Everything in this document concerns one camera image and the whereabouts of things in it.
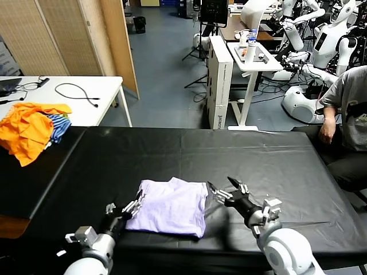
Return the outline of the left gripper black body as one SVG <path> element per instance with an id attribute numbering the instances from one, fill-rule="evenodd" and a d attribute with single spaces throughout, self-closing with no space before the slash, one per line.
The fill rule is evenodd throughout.
<path id="1" fill-rule="evenodd" d="M 116 207 L 113 214 L 105 214 L 102 222 L 102 233 L 108 234 L 112 238 L 119 238 L 127 223 L 127 220 L 122 218 L 122 210 L 123 207 Z"/>

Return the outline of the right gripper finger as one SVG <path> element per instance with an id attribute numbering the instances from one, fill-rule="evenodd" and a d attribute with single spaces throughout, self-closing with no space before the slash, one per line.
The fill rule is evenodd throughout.
<path id="1" fill-rule="evenodd" d="M 211 182 L 207 182 L 210 192 L 213 194 L 215 200 L 218 203 L 221 203 L 222 205 L 225 205 L 228 202 L 233 201 L 233 195 L 224 191 L 224 190 L 220 190 L 218 189 L 214 184 L 212 184 Z"/>
<path id="2" fill-rule="evenodd" d="M 249 190 L 248 187 L 245 183 L 243 183 L 240 180 L 237 180 L 235 178 L 232 178 L 230 176 L 227 177 L 227 179 L 230 181 L 230 183 L 237 188 L 242 194 L 244 195 L 248 195 L 249 194 Z"/>

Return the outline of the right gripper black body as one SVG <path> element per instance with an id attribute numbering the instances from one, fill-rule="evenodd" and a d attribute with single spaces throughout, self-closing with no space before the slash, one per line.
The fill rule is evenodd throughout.
<path id="1" fill-rule="evenodd" d="M 230 192 L 225 206 L 234 208 L 243 218 L 246 227 L 263 225 L 262 208 L 249 200 L 249 194 L 241 191 Z"/>

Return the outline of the person hand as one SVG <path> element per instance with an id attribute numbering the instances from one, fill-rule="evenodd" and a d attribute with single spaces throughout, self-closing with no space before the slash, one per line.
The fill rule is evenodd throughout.
<path id="1" fill-rule="evenodd" d="M 335 134 L 335 121 L 325 120 L 319 132 L 320 140 L 325 144 L 331 144 L 334 134 Z"/>

